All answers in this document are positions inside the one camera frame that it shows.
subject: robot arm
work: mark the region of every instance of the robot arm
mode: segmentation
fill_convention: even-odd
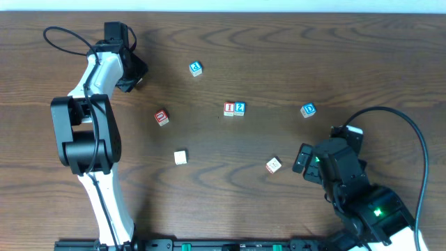
[[[134,223],[119,185],[121,138],[109,99],[115,86],[130,92],[147,72],[147,65],[129,49],[128,27],[120,22],[105,23],[105,39],[94,45],[93,50],[99,65],[93,52],[88,52],[89,64],[79,84],[67,97],[52,101],[54,131],[61,162],[78,176],[90,197],[99,224],[100,244],[114,247],[116,241],[119,247],[124,247],[132,241]],[[98,120],[100,144],[96,163],[87,175],[95,135],[93,131],[74,132],[72,127],[92,121],[84,93],[84,84],[92,71],[87,95]]]
[[[370,184],[367,163],[358,159],[362,130],[342,129],[332,128],[330,139],[314,147],[302,144],[293,166],[305,180],[323,186],[346,228],[326,241],[329,250],[415,250],[415,219],[394,191]]]

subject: block with letter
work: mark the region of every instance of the block with letter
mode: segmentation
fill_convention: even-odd
[[[276,157],[274,157],[272,160],[270,160],[268,163],[266,163],[266,169],[271,173],[274,174],[282,164],[277,160]]]
[[[244,116],[245,115],[245,108],[246,104],[244,102],[236,102],[234,108],[234,115],[235,116]]]
[[[155,119],[160,124],[160,126],[163,126],[169,122],[169,118],[167,117],[167,114],[164,110],[161,110],[155,114]]]
[[[304,116],[304,118],[308,118],[309,116],[313,116],[316,113],[316,108],[313,103],[308,103],[300,109],[300,113]]]
[[[226,102],[224,104],[224,115],[225,116],[234,116],[234,107],[235,104],[232,102]]]
[[[190,73],[192,73],[192,76],[194,76],[194,77],[203,73],[203,68],[201,67],[201,64],[198,61],[191,63],[189,65],[189,70],[190,70]]]

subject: white block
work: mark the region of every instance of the white block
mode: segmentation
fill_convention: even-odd
[[[308,118],[309,116],[315,115],[316,108],[313,105],[313,103],[308,103],[308,104],[302,106],[302,108],[300,108],[300,113],[302,113],[304,118]]]
[[[234,116],[234,103],[232,102],[226,102],[224,104],[224,110],[223,110],[223,114],[225,116]]]
[[[187,163],[186,151],[178,151],[174,153],[175,164],[181,165]]]
[[[190,73],[192,73],[192,76],[194,76],[194,77],[203,73],[203,68],[201,67],[201,64],[198,61],[191,63],[189,65],[189,70],[190,70]]]
[[[272,160],[270,160],[270,162],[266,163],[266,169],[271,174],[274,174],[281,166],[282,165],[276,158],[273,158]]]

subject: green light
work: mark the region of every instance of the green light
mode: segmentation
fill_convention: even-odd
[[[377,209],[374,211],[374,213],[375,213],[376,217],[378,217],[378,216],[381,215],[381,213],[383,213],[383,212],[381,212],[381,209],[377,208]]]

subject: green connector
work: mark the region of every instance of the green connector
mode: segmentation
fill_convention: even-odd
[[[190,244],[182,244],[181,251],[190,251],[192,249],[192,245]]]
[[[272,251],[282,251],[282,245],[273,245]]]

